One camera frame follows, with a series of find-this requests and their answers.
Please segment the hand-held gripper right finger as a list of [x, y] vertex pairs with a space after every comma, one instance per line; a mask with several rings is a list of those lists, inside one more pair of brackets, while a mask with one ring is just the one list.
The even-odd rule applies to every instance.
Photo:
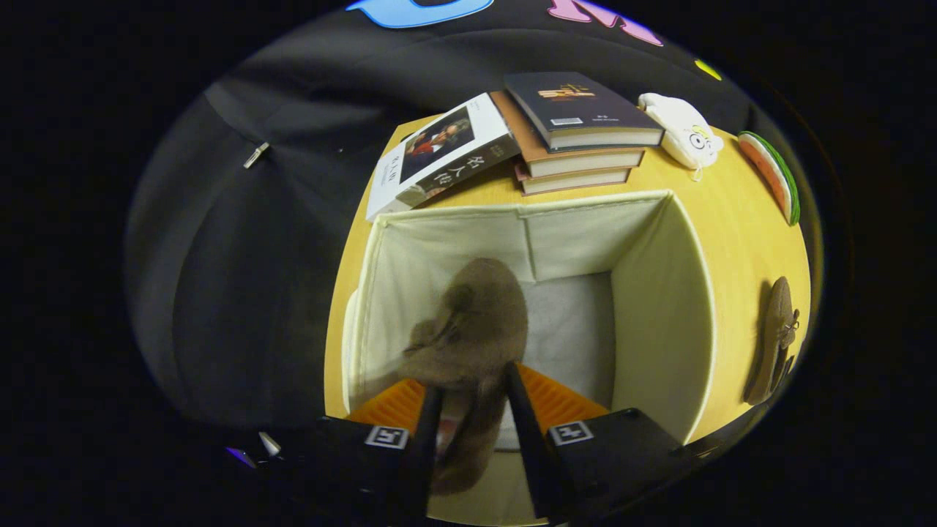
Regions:
[[536, 517], [596, 523], [693, 469], [688, 449], [642, 410], [607, 411], [519, 362], [505, 379]]

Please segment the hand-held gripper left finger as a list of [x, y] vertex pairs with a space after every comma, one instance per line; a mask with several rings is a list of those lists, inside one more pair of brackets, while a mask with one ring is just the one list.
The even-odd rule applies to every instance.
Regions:
[[292, 450], [292, 490], [315, 511], [350, 523], [419, 523], [442, 398], [404, 379], [344, 418], [321, 418]]

